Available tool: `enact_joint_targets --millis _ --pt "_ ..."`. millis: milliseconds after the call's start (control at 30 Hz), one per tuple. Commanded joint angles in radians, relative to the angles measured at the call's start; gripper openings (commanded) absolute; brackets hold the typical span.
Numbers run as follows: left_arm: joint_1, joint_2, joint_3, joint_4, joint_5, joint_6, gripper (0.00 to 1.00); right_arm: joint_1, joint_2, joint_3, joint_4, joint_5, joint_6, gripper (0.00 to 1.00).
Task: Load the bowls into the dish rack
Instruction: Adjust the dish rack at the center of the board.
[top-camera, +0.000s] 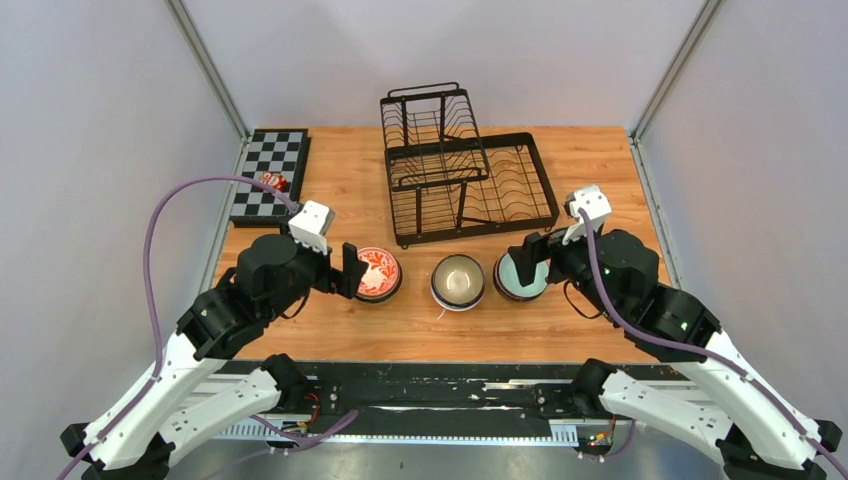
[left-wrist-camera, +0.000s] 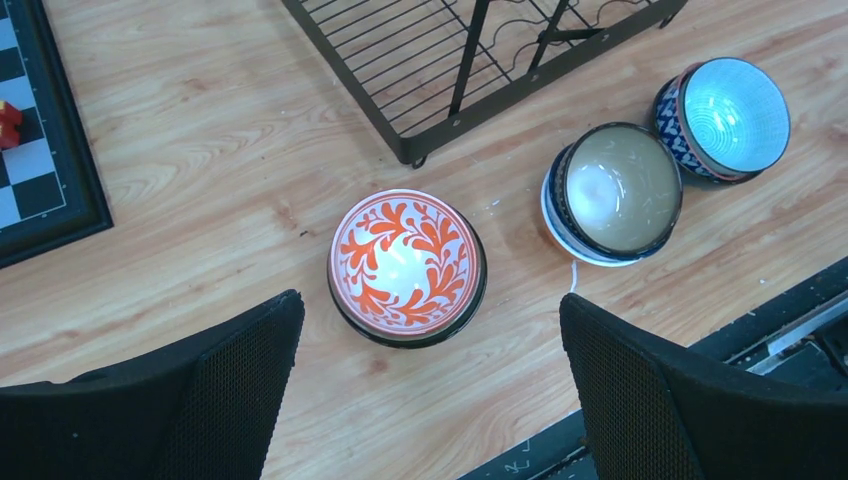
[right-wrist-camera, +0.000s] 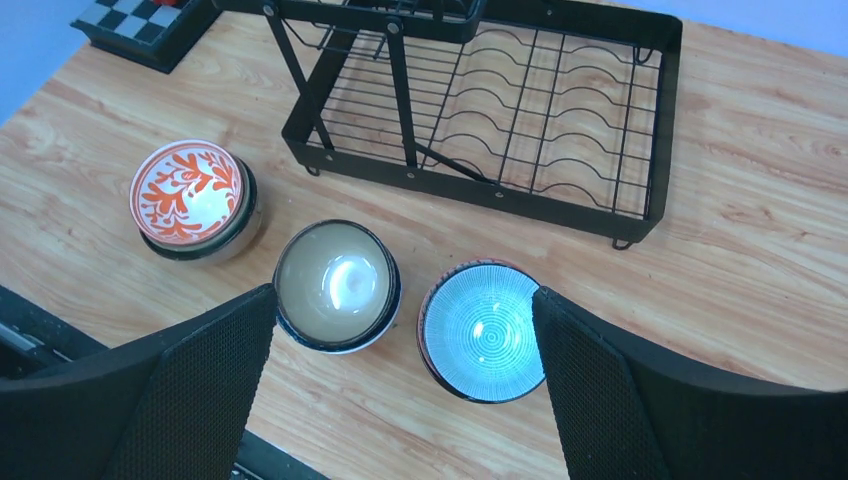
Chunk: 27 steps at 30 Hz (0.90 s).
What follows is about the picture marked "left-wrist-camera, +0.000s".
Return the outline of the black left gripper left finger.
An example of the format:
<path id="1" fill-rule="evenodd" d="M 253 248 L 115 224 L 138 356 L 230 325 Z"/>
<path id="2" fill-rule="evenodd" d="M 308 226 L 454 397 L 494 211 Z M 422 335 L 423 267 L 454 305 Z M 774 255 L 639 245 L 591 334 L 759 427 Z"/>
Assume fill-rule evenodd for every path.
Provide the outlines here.
<path id="1" fill-rule="evenodd" d="M 281 294 L 64 383 L 1 391 L 5 479 L 257 479 L 305 317 Z"/>

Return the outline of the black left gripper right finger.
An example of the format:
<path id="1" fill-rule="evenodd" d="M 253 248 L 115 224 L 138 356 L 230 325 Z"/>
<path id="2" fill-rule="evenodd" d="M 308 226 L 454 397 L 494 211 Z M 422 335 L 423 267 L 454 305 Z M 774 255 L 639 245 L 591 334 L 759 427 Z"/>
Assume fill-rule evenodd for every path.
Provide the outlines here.
<path id="1" fill-rule="evenodd" d="M 756 375 L 581 296 L 559 307 L 602 479 L 843 479 L 847 397 Z"/>

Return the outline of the teal dashed pattern bowl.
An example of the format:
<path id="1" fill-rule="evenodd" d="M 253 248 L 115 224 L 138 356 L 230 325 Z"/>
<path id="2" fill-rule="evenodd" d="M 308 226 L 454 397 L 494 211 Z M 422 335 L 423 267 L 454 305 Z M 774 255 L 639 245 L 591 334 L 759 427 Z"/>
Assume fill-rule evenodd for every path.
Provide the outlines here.
<path id="1" fill-rule="evenodd" d="M 789 145 L 783 93 L 765 71 L 736 57 L 689 66 L 658 92 L 652 114 L 678 166 L 717 184 L 752 180 Z"/>

